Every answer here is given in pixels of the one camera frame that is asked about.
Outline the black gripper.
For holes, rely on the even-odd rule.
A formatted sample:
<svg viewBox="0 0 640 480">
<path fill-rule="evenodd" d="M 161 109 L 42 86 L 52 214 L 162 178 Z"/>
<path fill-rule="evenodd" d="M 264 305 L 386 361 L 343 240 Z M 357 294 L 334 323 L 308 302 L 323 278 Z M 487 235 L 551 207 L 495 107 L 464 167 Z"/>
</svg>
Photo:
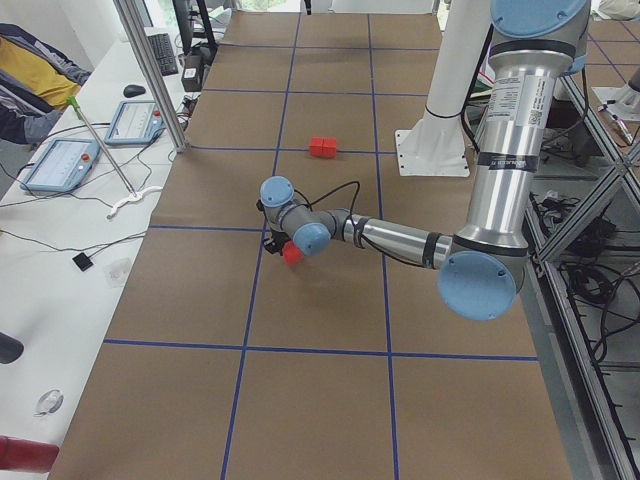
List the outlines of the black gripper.
<svg viewBox="0 0 640 480">
<path fill-rule="evenodd" d="M 282 254 L 283 246 L 290 240 L 286 232 L 270 229 L 269 239 L 264 241 L 264 249 L 270 254 Z"/>
</svg>

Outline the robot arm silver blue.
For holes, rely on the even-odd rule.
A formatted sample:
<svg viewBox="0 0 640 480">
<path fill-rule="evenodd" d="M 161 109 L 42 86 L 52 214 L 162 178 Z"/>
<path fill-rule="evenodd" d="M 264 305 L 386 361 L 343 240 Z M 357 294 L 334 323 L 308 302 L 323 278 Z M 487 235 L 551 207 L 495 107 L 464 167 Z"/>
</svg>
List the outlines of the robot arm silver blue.
<svg viewBox="0 0 640 480">
<path fill-rule="evenodd" d="M 279 252 L 292 242 L 304 255 L 331 240 L 371 248 L 438 271 L 445 304 L 473 320 L 507 312 L 521 289 L 527 242 L 522 233 L 531 183 L 558 78 L 584 65 L 590 6 L 585 1 L 453 3 L 423 118 L 397 132 L 400 172 L 450 175 L 465 164 L 460 113 L 476 63 L 495 80 L 476 157 L 464 226 L 453 235 L 356 214 L 314 210 L 282 176 L 265 180 L 257 202 Z"/>
</svg>

